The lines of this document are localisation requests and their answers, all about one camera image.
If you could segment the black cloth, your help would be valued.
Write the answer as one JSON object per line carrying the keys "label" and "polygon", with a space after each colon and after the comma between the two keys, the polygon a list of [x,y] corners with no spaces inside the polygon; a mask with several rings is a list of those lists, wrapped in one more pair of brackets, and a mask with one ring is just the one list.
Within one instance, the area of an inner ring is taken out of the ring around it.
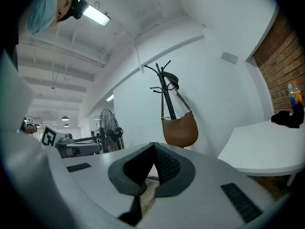
{"label": "black cloth", "polygon": [[292,115],[290,115],[289,111],[280,111],[271,117],[271,122],[278,125],[284,125],[289,128],[299,128],[304,121],[304,117],[304,106],[300,101],[298,101]]}

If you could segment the clear bottle with blue label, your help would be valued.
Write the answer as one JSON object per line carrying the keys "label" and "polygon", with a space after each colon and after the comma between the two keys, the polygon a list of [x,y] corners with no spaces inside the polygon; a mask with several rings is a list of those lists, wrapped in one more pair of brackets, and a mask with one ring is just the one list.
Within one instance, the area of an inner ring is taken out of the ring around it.
{"label": "clear bottle with blue label", "polygon": [[291,103],[292,115],[294,115],[296,101],[295,101],[295,93],[293,91],[293,86],[291,83],[288,84],[288,91],[289,91],[289,99]]}

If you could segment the black metal coat rack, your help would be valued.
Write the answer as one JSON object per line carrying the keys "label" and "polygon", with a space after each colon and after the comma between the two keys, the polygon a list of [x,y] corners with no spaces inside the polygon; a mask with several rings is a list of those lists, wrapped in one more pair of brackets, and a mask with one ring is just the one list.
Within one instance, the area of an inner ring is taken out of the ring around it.
{"label": "black metal coat rack", "polygon": [[164,66],[164,67],[159,67],[159,65],[156,63],[156,68],[157,70],[153,69],[152,67],[149,67],[148,65],[145,65],[145,68],[148,68],[150,70],[153,70],[157,77],[159,78],[160,87],[151,87],[150,89],[153,89],[154,93],[159,93],[162,95],[162,114],[164,114],[164,102],[166,102],[168,111],[169,111],[169,115],[170,115],[170,119],[171,120],[175,120],[176,119],[176,115],[175,115],[175,111],[173,108],[173,104],[169,95],[169,90],[167,89],[167,85],[169,83],[169,81],[164,77],[163,72],[165,71],[165,68],[171,63],[171,60],[168,61],[168,63]]}

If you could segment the black standing fan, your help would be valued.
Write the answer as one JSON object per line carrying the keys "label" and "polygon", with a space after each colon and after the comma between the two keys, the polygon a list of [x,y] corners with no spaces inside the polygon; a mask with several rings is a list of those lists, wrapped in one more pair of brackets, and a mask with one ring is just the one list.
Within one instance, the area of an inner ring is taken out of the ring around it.
{"label": "black standing fan", "polygon": [[104,153],[124,149],[123,129],[119,127],[114,114],[107,108],[101,112],[99,131]]}

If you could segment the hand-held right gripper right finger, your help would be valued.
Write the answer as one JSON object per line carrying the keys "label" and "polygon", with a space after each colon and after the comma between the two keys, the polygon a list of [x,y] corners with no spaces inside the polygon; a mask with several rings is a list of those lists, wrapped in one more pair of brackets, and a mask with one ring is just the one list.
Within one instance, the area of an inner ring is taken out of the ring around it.
{"label": "hand-held right gripper right finger", "polygon": [[181,194],[194,180],[194,164],[160,143],[154,143],[154,152],[153,164],[159,178],[154,196],[175,197]]}

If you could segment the white table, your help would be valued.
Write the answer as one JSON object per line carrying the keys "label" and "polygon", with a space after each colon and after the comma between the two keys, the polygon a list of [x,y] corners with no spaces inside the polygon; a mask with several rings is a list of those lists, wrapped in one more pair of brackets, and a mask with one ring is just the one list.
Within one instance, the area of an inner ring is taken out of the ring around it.
{"label": "white table", "polygon": [[237,127],[218,159],[248,176],[288,175],[290,186],[305,169],[305,121],[299,128],[271,121]]}

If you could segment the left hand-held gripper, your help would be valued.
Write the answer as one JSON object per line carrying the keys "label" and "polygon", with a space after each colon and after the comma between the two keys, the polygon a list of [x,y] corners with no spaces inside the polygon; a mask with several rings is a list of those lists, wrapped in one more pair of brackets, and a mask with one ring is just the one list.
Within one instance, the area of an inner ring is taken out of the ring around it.
{"label": "left hand-held gripper", "polygon": [[46,125],[41,142],[45,146],[56,148],[62,158],[89,156],[102,151],[100,144],[74,140],[71,133],[63,132],[50,125]]}

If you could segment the long ceiling light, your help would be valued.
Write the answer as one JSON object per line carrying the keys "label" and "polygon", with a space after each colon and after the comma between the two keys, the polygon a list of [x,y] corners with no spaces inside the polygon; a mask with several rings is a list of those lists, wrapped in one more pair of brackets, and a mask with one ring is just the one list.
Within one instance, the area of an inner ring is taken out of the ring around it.
{"label": "long ceiling light", "polygon": [[100,12],[98,9],[92,7],[91,5],[88,6],[88,8],[85,9],[83,12],[83,15],[92,19],[93,21],[97,22],[101,26],[106,26],[109,21],[111,20],[110,17]]}

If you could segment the grey wall panel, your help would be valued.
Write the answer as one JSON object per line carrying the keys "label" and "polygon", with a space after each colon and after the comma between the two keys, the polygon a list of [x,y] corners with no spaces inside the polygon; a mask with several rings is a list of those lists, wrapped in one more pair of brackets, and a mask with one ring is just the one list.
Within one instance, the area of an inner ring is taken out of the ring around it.
{"label": "grey wall panel", "polygon": [[229,63],[232,63],[234,65],[237,64],[238,62],[238,57],[233,55],[233,54],[230,54],[230,53],[227,53],[227,52],[223,52],[222,55],[221,55],[221,59],[229,62]]}

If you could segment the brown leather bag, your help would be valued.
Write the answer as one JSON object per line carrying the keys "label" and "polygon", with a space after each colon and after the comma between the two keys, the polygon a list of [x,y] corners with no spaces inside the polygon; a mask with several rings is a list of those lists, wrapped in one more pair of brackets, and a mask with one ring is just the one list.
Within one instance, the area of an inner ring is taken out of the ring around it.
{"label": "brown leather bag", "polygon": [[161,121],[163,126],[163,135],[167,144],[185,148],[193,145],[197,141],[198,128],[189,105],[179,94],[176,86],[174,86],[171,82],[169,82],[169,84],[173,86],[173,89],[176,91],[176,95],[183,102],[189,112],[179,119],[166,120],[164,118],[164,94],[165,90],[168,90],[168,88],[167,86],[162,86]]}

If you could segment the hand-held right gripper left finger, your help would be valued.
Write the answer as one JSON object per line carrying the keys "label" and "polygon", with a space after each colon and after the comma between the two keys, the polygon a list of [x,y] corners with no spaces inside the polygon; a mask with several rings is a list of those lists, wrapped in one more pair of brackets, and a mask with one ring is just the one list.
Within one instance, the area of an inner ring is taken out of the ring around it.
{"label": "hand-held right gripper left finger", "polygon": [[148,143],[113,162],[108,168],[109,180],[122,194],[140,195],[153,163],[154,143]]}

